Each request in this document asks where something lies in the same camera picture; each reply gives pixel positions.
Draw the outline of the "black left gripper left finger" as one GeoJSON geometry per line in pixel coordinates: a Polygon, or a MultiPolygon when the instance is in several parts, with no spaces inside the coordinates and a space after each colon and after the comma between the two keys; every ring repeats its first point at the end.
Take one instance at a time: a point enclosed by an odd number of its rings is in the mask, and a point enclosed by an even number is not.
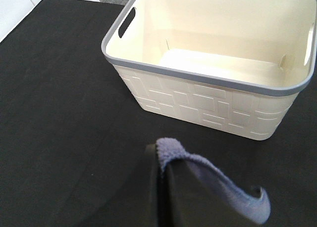
{"type": "Polygon", "coordinates": [[[126,182],[94,215],[88,227],[157,227],[158,162],[156,146],[148,145],[126,182]]]}

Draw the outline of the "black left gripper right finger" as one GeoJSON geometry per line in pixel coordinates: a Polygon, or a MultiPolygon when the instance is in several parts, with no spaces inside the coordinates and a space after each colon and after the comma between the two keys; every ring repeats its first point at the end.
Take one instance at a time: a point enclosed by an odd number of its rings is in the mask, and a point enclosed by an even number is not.
{"type": "Polygon", "coordinates": [[[172,227],[258,226],[209,192],[185,161],[172,161],[167,165],[165,174],[172,227]]]}

